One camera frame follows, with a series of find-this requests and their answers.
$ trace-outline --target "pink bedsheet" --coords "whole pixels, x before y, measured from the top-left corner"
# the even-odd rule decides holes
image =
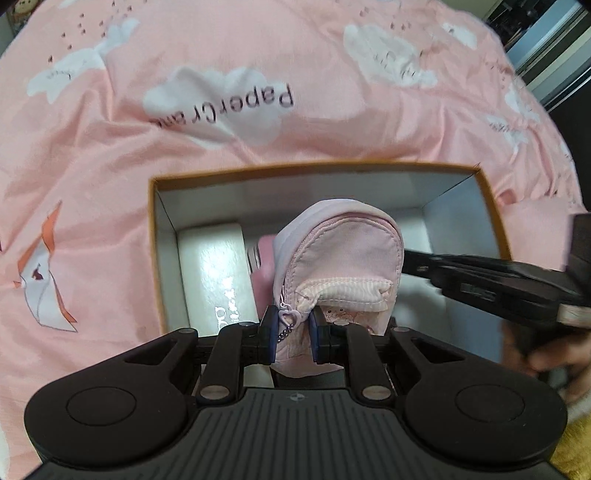
[[[570,153],[470,15],[427,0],[47,0],[0,60],[0,476],[45,383],[160,334],[150,177],[480,164],[515,256],[560,268]]]

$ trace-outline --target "cardboard box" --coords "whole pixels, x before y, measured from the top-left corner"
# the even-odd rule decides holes
[[[358,160],[157,177],[150,184],[150,222],[163,333],[217,324],[215,312],[196,319],[187,311],[178,232],[236,222],[249,245],[329,198],[353,198],[384,210],[399,224],[407,249],[510,258],[492,192],[478,168]],[[499,319],[445,299],[425,279],[402,277],[394,315],[399,325],[499,359]]]

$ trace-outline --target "human hand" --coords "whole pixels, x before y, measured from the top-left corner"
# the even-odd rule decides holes
[[[566,367],[570,382],[563,398],[566,404],[573,404],[591,390],[591,332],[575,333],[553,340],[525,358],[515,345],[515,332],[511,324],[504,322],[501,363],[531,377]]]

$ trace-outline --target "white box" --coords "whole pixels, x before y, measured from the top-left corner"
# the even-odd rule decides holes
[[[210,336],[257,319],[240,225],[181,230],[177,244],[190,326]]]
[[[251,244],[330,198],[353,198],[390,214],[406,249],[510,259],[490,187],[478,168],[332,161],[159,177],[150,185],[150,221],[163,333],[189,325],[199,330],[199,323],[208,321],[190,321],[178,232],[236,222]],[[499,361],[499,319],[445,299],[425,279],[402,277],[394,316],[399,325]]]

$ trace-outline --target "pink pouch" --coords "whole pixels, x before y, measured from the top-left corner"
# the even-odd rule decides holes
[[[316,305],[329,322],[346,319],[384,334],[404,260],[402,236],[389,215],[356,200],[324,200],[287,225],[273,250],[281,321],[275,370],[305,377],[339,368],[312,360],[305,322]]]

